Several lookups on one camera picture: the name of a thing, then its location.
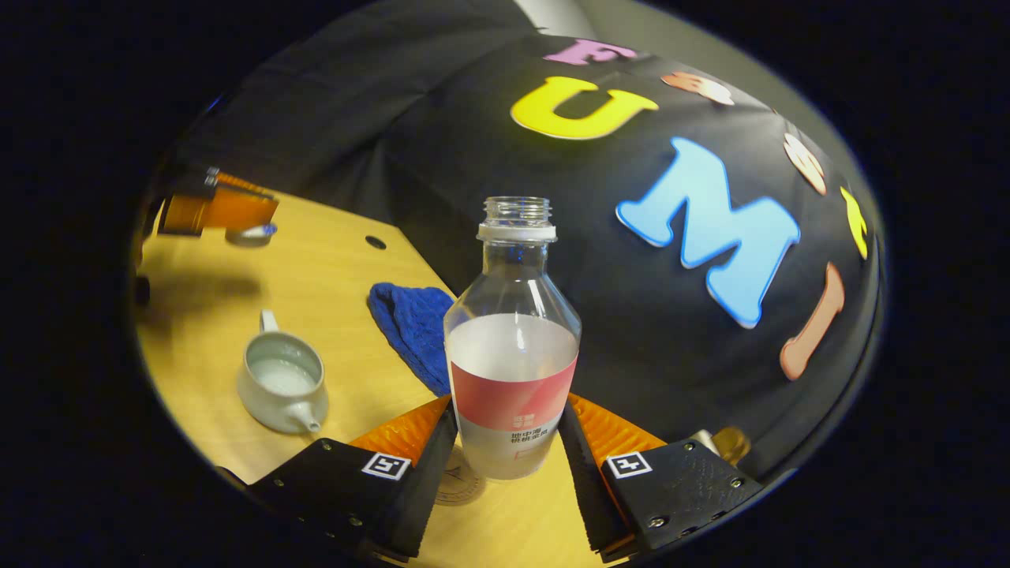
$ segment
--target black cloth backdrop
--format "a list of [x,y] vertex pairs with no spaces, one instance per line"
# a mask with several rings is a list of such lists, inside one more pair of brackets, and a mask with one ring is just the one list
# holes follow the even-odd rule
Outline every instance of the black cloth backdrop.
[[[849,187],[813,140],[742,91],[726,85],[736,104],[721,106],[660,80],[674,71],[708,77],[703,71],[648,54],[587,66],[542,59],[572,41],[537,34],[510,0],[480,8],[378,2],[254,71],[178,154],[398,225],[458,294],[481,267],[475,235],[484,199],[549,198],[559,242],[548,273],[584,323],[573,392],[667,441],[739,427],[753,443],[741,469],[766,476],[824,419],[863,356],[877,299],[875,231],[868,217],[870,258],[863,261],[837,187],[864,207],[873,196]],[[592,112],[606,89],[661,108],[593,140],[520,127],[511,105],[551,75],[601,87],[563,104],[563,115]],[[817,195],[789,162],[786,132],[817,157],[833,194]],[[665,249],[646,245],[614,214],[670,167],[674,135],[722,159],[733,207],[771,196],[800,225],[801,241],[779,267],[753,329],[733,321],[705,287],[708,269],[732,251],[692,270],[681,266],[684,209]],[[817,305],[827,262],[841,274],[845,308],[791,383],[779,350]]]

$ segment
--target letter m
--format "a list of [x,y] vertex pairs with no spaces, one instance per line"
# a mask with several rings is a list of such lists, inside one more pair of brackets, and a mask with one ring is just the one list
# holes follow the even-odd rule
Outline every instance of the letter m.
[[653,247],[674,241],[670,221],[687,207],[681,264],[691,269],[731,248],[729,262],[708,271],[708,291],[741,326],[761,320],[761,301],[786,251],[800,241],[792,215],[771,197],[730,209],[726,168],[707,149],[682,137],[677,156],[640,201],[617,206],[617,218]]

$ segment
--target plastic bottle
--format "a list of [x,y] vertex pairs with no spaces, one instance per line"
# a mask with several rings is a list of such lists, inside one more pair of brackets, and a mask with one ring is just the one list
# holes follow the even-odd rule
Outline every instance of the plastic bottle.
[[463,450],[484,477],[543,464],[579,355],[582,322],[545,272],[547,199],[491,197],[484,270],[445,313],[445,358]]

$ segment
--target table surface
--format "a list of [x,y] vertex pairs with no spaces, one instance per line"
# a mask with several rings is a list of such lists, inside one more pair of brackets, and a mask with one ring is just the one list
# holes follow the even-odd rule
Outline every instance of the table surface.
[[[152,299],[138,311],[137,333],[167,410],[211,464],[246,483],[318,438],[349,442],[433,399],[389,346],[366,298],[378,282],[434,286],[451,295],[397,227],[286,194],[277,198],[278,232],[267,247],[230,245],[221,229],[199,239],[154,234],[138,271],[150,280]],[[371,246],[367,235],[387,248]],[[238,398],[242,352],[259,332],[261,309],[274,310],[280,327],[323,360],[329,412],[318,433],[271,431]],[[488,483],[464,505],[436,504],[420,555],[409,563],[475,565],[604,566],[589,549],[557,435],[534,475]]]

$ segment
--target blue cloth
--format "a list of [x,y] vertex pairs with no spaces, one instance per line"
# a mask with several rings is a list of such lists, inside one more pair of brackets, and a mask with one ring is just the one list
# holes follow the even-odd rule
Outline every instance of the blue cloth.
[[449,393],[442,318],[452,298],[438,288],[372,286],[369,309],[389,345],[435,396]]

